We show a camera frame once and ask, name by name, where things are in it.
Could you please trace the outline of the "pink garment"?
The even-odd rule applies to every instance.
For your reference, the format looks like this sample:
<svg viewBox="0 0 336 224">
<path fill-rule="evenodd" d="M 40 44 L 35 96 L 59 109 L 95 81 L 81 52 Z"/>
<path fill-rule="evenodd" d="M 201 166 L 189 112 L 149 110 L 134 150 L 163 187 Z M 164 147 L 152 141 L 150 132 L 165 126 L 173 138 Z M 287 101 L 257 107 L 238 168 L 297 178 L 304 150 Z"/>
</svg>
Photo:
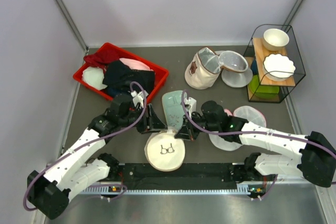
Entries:
<svg viewBox="0 0 336 224">
<path fill-rule="evenodd" d="M 143 71 L 152 71 L 152 69 L 145 63 L 129 58 L 120 58 L 119 59 L 124 65 L 128 66 L 131 70 L 143 70 Z"/>
</svg>

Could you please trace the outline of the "light green ceramic tray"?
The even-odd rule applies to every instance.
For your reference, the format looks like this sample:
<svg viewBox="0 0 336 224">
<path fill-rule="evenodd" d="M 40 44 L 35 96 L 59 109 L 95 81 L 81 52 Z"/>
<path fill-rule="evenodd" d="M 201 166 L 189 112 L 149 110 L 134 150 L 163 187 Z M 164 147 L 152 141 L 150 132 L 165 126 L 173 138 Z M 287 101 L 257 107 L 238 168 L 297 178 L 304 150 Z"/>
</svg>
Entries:
<svg viewBox="0 0 336 224">
<path fill-rule="evenodd" d="M 162 105 L 167 126 L 175 131 L 178 131 L 183 124 L 184 111 L 181 102 L 182 90 L 168 92 L 162 96 Z"/>
</svg>

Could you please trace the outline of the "dark blue garment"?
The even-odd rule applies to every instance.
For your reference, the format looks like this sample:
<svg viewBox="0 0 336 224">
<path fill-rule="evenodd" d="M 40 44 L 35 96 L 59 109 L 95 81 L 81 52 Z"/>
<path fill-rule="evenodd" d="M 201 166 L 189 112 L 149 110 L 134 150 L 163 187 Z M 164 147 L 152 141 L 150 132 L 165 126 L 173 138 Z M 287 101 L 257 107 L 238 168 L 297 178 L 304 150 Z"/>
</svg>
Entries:
<svg viewBox="0 0 336 224">
<path fill-rule="evenodd" d="M 120 93 L 129 93 L 130 83 L 133 81 L 139 83 L 150 94 L 154 89 L 155 72 L 131 70 L 120 60 L 113 61 L 104 74 L 103 84 L 107 85 L 104 91 L 113 98 Z"/>
</svg>

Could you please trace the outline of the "cream bear laundry bag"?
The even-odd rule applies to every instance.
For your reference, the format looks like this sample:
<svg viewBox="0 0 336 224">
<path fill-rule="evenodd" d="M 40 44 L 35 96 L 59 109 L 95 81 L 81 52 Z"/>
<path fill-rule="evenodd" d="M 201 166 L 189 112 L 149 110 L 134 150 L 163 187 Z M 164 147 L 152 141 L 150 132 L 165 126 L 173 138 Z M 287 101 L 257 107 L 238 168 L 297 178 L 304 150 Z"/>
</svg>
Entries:
<svg viewBox="0 0 336 224">
<path fill-rule="evenodd" d="M 185 70 L 186 83 L 198 90 L 213 86 L 221 73 L 219 55 L 208 47 L 200 49 Z"/>
</svg>

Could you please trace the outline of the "wooden shelf board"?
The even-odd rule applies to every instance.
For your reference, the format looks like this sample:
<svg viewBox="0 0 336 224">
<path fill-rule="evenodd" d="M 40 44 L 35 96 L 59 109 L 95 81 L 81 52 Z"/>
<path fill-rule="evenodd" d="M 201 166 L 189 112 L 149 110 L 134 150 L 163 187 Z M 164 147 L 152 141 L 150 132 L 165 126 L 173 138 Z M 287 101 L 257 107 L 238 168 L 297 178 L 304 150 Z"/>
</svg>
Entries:
<svg viewBox="0 0 336 224">
<path fill-rule="evenodd" d="M 294 87 L 294 62 L 281 53 L 285 48 L 271 52 L 262 44 L 261 38 L 253 38 L 255 58 L 257 62 L 260 84 L 264 86 Z"/>
</svg>

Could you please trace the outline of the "white round bowl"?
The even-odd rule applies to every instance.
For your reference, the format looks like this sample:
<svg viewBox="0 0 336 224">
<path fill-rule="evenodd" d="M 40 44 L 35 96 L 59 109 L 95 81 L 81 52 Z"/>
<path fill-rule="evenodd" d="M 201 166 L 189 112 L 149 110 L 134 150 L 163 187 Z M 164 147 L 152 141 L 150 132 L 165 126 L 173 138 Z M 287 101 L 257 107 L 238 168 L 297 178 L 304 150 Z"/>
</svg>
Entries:
<svg viewBox="0 0 336 224">
<path fill-rule="evenodd" d="M 262 43 L 269 51 L 278 51 L 289 43 L 289 36 L 277 28 L 267 29 L 263 34 Z"/>
</svg>

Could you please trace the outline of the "red garment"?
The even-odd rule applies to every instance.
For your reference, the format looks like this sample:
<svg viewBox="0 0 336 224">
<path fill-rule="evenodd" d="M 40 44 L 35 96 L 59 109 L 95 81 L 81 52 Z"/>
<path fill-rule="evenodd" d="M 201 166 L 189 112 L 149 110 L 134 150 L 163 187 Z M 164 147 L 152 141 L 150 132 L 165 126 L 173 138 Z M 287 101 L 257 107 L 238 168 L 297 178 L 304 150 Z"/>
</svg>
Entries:
<svg viewBox="0 0 336 224">
<path fill-rule="evenodd" d="M 114 49 L 97 51 L 94 54 L 84 56 L 83 60 L 90 67 L 105 68 L 113 61 L 119 60 L 120 56 Z"/>
</svg>

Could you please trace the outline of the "teal item behind rack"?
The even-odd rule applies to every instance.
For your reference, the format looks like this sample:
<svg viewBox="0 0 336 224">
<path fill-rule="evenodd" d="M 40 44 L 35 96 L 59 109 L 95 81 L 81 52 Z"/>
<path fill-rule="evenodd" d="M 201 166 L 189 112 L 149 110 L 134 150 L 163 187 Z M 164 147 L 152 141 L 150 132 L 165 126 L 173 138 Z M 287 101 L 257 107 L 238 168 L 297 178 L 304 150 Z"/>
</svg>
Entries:
<svg viewBox="0 0 336 224">
<path fill-rule="evenodd" d="M 251 65 L 250 65 L 250 69 L 253 72 L 253 75 L 257 75 L 258 74 L 258 67 L 257 67 L 257 62 L 256 60 L 253 60 Z"/>
</svg>

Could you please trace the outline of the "white mesh bra laundry bag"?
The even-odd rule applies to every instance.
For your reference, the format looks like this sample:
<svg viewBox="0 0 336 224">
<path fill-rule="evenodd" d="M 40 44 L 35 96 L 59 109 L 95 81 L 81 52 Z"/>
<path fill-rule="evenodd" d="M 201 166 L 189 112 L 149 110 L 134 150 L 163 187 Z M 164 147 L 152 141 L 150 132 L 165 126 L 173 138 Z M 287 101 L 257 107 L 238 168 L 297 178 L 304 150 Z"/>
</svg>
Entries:
<svg viewBox="0 0 336 224">
<path fill-rule="evenodd" d="M 161 172 L 179 169 L 185 158 L 185 144 L 181 138 L 175 138 L 176 131 L 153 133 L 148 138 L 144 153 L 149 164 Z"/>
</svg>

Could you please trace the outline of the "green container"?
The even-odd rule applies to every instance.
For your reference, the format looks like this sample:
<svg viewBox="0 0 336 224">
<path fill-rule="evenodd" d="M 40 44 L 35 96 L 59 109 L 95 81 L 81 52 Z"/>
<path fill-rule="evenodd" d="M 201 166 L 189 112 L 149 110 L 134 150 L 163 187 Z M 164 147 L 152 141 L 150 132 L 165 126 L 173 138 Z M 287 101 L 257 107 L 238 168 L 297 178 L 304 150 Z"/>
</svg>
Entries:
<svg viewBox="0 0 336 224">
<path fill-rule="evenodd" d="M 248 85 L 249 98 L 252 100 L 272 100 L 278 97 L 278 86 L 264 86 L 259 83 L 257 75 L 253 75 Z"/>
</svg>

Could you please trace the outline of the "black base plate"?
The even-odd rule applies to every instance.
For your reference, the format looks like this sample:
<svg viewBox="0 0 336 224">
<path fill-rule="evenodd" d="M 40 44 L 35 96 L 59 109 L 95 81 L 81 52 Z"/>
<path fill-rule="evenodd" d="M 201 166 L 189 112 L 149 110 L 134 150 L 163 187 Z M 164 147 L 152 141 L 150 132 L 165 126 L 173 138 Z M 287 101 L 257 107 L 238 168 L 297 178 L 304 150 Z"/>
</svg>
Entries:
<svg viewBox="0 0 336 224">
<path fill-rule="evenodd" d="M 123 183 L 129 190 L 214 190 L 236 189 L 251 181 L 242 165 L 230 163 L 186 163 L 172 172 L 162 172 L 150 164 L 120 166 Z"/>
</svg>

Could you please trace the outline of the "white scalloped bowl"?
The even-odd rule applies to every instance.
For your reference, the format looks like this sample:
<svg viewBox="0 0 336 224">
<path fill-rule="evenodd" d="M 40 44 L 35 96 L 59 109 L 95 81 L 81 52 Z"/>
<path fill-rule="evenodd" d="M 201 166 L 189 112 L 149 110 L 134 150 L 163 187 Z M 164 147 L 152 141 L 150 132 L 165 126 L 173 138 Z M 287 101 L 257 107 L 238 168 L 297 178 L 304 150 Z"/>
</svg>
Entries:
<svg viewBox="0 0 336 224">
<path fill-rule="evenodd" d="M 287 56 L 271 54 L 264 59 L 262 69 L 268 79 L 280 82 L 293 76 L 296 67 Z"/>
</svg>

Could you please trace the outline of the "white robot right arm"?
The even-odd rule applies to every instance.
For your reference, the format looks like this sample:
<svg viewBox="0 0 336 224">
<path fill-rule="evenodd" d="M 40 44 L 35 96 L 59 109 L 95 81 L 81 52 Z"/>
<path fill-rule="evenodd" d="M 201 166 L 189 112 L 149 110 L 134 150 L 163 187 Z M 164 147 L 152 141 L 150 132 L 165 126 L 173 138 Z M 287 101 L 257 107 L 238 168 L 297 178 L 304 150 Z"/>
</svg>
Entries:
<svg viewBox="0 0 336 224">
<path fill-rule="evenodd" d="M 295 135 L 268 129 L 247 119 L 228 115 L 215 101 L 207 101 L 201 113 L 187 109 L 191 99 L 181 101 L 183 123 L 176 138 L 194 141 L 207 133 L 214 145 L 225 151 L 241 146 L 256 146 L 271 155 L 255 153 L 244 161 L 245 174 L 252 180 L 266 175 L 302 177 L 310 183 L 328 188 L 335 184 L 335 148 L 319 132 Z"/>
</svg>

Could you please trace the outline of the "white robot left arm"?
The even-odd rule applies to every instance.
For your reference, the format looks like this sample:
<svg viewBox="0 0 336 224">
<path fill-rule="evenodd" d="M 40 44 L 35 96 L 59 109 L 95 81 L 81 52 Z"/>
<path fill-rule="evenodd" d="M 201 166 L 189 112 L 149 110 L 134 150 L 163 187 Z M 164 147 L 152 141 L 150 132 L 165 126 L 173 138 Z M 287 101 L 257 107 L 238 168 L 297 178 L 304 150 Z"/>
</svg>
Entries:
<svg viewBox="0 0 336 224">
<path fill-rule="evenodd" d="M 140 95 L 116 96 L 103 114 L 95 117 L 78 140 L 54 164 L 27 177 L 24 202 L 30 202 L 49 219 L 58 218 L 83 190 L 102 180 L 114 180 L 119 174 L 118 161 L 101 154 L 91 164 L 86 161 L 110 140 L 135 127 L 140 134 L 166 130 L 152 105 Z"/>
</svg>

